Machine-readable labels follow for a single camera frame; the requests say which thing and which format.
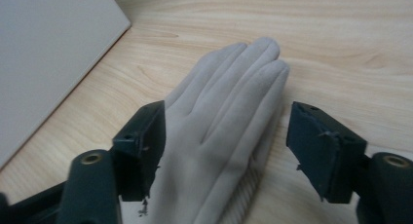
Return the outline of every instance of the wooden table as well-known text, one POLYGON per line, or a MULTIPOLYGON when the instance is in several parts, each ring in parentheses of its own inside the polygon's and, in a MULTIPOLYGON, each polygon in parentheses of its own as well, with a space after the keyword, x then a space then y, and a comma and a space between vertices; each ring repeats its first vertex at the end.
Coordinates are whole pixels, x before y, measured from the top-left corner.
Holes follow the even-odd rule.
POLYGON ((285 147, 290 104, 313 104, 413 159, 413 0, 116 0, 132 28, 0 172, 12 203, 65 180, 71 160, 111 146, 142 105, 163 99, 205 53, 261 36, 291 67, 264 177, 245 223, 357 223, 321 203, 285 147))

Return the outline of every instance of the glove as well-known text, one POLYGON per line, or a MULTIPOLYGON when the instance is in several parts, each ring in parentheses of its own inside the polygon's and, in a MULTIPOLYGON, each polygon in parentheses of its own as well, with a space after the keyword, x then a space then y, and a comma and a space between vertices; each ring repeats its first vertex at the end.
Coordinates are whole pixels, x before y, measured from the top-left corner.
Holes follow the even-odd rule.
POLYGON ((125 223, 241 221, 231 212, 246 206, 234 196, 257 182, 251 172, 263 168, 288 75, 279 53, 261 38, 200 59, 166 98, 167 144, 148 213, 121 203, 125 223))

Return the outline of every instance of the folded cloth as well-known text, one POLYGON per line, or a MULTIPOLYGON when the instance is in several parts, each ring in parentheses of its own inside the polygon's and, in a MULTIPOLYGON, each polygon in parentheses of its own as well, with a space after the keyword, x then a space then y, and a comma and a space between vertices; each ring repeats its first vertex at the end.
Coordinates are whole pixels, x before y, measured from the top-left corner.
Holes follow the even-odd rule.
POLYGON ((270 38, 202 57, 165 100, 167 144, 148 200, 124 223, 241 223, 264 168, 289 68, 270 38))

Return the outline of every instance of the wood grain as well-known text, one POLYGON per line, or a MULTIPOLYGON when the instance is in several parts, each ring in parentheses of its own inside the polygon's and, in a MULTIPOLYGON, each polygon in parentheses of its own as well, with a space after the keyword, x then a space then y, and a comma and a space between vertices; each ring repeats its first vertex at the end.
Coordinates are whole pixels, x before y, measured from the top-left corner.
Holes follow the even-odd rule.
POLYGON ((163 99, 205 53, 275 38, 291 67, 284 110, 245 223, 357 223, 355 206, 321 203, 284 146, 293 100, 369 141, 368 154, 413 159, 413 0, 116 0, 132 22, 0 172, 12 203, 63 181, 70 161, 163 99))

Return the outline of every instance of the wooden surface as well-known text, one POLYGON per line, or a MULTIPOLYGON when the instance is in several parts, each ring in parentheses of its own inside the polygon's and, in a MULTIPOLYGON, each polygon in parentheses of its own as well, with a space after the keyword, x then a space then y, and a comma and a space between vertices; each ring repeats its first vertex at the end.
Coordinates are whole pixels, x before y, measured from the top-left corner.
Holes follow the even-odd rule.
POLYGON ((0 172, 12 203, 65 180, 70 161, 163 99, 205 53, 275 38, 291 67, 284 110, 245 223, 357 223, 321 203, 285 147, 290 104, 313 104, 369 141, 368 155, 413 159, 413 0, 116 0, 132 28, 0 172))

